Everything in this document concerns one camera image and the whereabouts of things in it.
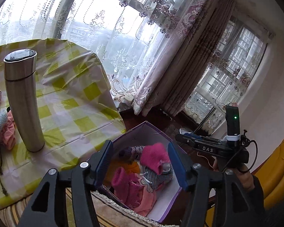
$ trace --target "yellow cushion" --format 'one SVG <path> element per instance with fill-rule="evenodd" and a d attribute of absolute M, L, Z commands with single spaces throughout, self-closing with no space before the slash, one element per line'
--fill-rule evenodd
<path fill-rule="evenodd" d="M 271 208 L 282 199 L 284 199 L 284 176 L 282 177 L 276 188 L 265 198 L 265 209 Z"/>
<path fill-rule="evenodd" d="M 264 192 L 264 199 L 278 185 L 284 175 L 284 140 L 255 174 Z"/>
<path fill-rule="evenodd" d="M 214 212 L 215 212 L 215 207 L 212 207 L 211 209 L 207 210 L 205 221 L 206 221 L 206 223 L 209 227 L 211 227 L 212 224 L 213 224 Z"/>

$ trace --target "black cable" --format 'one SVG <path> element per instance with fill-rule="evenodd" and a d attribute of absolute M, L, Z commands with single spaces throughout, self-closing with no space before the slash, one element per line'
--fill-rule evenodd
<path fill-rule="evenodd" d="M 245 146 L 242 146 L 239 148 L 239 150 L 237 152 L 235 152 L 235 154 L 230 158 L 230 160 L 225 164 L 225 166 L 223 167 L 223 170 L 222 172 L 224 172 L 224 170 L 226 169 L 226 167 L 228 166 L 228 164 L 232 161 L 232 159 L 238 154 L 241 152 L 241 150 L 245 148 Z"/>
<path fill-rule="evenodd" d="M 214 100 L 215 100 L 215 104 L 217 105 L 217 107 L 222 111 L 222 112 L 224 112 L 220 107 L 219 107 L 219 104 L 217 103 L 217 100 L 215 99 L 215 98 L 213 98 Z"/>
<path fill-rule="evenodd" d="M 246 143 L 246 145 L 241 146 L 241 147 L 239 148 L 239 150 L 238 150 L 237 152 L 235 152 L 235 154 L 230 158 L 230 160 L 229 160 L 229 161 L 226 163 L 226 165 L 224 166 L 222 172 L 224 172 L 224 170 L 226 169 L 226 167 L 228 166 L 228 164 L 231 162 L 231 160 L 232 160 L 238 153 L 240 153 L 242 149 L 248 147 L 249 144 L 251 144 L 251 142 L 255 142 L 255 140 L 248 141 L 248 142 Z"/>
<path fill-rule="evenodd" d="M 256 163 L 256 160 L 257 160 L 257 157 L 258 157 L 258 145 L 257 145 L 257 143 L 256 143 L 255 140 L 251 140 L 251 141 L 249 142 L 249 144 L 251 144 L 252 142 L 253 142 L 253 143 L 255 144 L 255 146 L 256 146 L 256 157 L 255 157 L 255 159 L 254 159 L 253 164 L 251 165 L 251 167 L 250 167 L 248 170 L 242 171 L 240 168 L 237 168 L 238 171 L 241 172 L 241 173 L 247 173 L 247 172 L 249 172 L 250 169 L 251 169 L 251 168 L 255 165 L 255 163 Z"/>

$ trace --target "window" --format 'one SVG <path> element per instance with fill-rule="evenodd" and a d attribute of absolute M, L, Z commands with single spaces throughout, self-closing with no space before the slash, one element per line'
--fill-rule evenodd
<path fill-rule="evenodd" d="M 244 95 L 265 48 L 266 43 L 232 17 L 209 67 L 184 105 L 186 114 L 200 123 L 215 108 L 203 126 L 211 134 L 225 119 L 222 103 L 238 102 Z"/>
<path fill-rule="evenodd" d="M 0 45 L 61 38 L 97 53 L 115 100 L 131 102 L 192 0 L 6 0 Z"/>

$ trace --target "yellow checkered tablecloth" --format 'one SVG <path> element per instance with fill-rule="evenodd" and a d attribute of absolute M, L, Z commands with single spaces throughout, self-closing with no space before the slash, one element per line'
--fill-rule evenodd
<path fill-rule="evenodd" d="M 69 169 L 98 151 L 106 139 L 125 132 L 110 95 L 110 84 L 95 53 L 67 40 L 29 40 L 0 46 L 0 90 L 8 105 L 3 58 L 18 49 L 37 51 L 36 90 L 45 147 L 26 150 L 16 130 L 16 145 L 3 153 L 0 209 L 31 194 L 50 168 Z"/>

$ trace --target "black sleeve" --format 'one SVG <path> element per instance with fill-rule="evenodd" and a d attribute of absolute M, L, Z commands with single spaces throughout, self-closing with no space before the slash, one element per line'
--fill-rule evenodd
<path fill-rule="evenodd" d="M 264 223 L 268 227 L 284 227 L 284 199 L 266 211 Z"/>
<path fill-rule="evenodd" d="M 249 191 L 248 195 L 250 197 L 251 203 L 253 204 L 257 214 L 262 215 L 265 213 L 264 209 L 264 193 L 259 179 L 256 176 L 254 178 L 255 188 Z"/>

